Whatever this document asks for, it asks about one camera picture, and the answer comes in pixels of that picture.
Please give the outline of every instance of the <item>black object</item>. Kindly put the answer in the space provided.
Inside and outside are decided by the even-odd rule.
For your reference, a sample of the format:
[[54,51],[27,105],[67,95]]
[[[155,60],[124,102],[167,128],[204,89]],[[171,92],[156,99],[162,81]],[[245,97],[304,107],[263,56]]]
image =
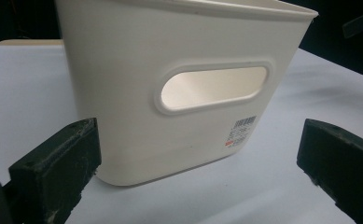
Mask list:
[[363,223],[363,139],[318,120],[304,124],[298,166],[356,223]]
[[363,32],[363,15],[347,22],[343,26],[343,34],[345,38],[350,38],[354,35]]
[[9,167],[0,223],[64,223],[100,164],[96,119],[66,126]]

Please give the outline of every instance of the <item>white tabletop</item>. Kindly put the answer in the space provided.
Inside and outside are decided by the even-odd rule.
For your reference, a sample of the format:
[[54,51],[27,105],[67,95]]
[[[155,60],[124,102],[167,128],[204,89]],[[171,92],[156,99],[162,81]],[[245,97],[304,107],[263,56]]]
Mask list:
[[[240,152],[138,187],[94,177],[67,223],[354,223],[296,164],[305,119],[363,137],[363,76],[299,49]],[[63,47],[0,46],[0,182],[74,121]]]

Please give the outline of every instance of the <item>dark background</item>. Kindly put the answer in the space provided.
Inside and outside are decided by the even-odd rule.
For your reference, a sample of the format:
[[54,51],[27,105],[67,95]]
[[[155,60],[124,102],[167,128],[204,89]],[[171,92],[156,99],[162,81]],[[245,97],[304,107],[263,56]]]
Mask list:
[[[284,1],[320,14],[300,48],[363,75],[363,33],[349,39],[342,35],[343,24],[363,15],[363,0]],[[0,41],[18,38],[60,38],[53,0],[0,0]]]

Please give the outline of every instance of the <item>barcode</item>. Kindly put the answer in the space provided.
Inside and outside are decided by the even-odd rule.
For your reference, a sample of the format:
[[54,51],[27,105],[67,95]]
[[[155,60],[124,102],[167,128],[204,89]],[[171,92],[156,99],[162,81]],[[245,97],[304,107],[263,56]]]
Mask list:
[[240,126],[245,126],[245,125],[248,125],[248,124],[252,124],[252,123],[254,123],[254,120],[255,120],[256,117],[257,116],[254,116],[254,117],[251,117],[251,118],[248,118],[248,119],[238,120],[234,124],[234,127],[233,128],[237,128],[237,127],[240,127]]

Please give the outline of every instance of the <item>table surface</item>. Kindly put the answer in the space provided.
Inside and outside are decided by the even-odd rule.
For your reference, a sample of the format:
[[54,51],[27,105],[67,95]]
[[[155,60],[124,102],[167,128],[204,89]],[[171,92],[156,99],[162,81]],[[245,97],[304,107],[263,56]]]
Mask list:
[[[354,223],[297,166],[303,123],[363,137],[363,76],[298,49],[246,146],[132,188],[94,177],[67,223]],[[7,168],[77,120],[62,46],[0,46],[0,182]]]

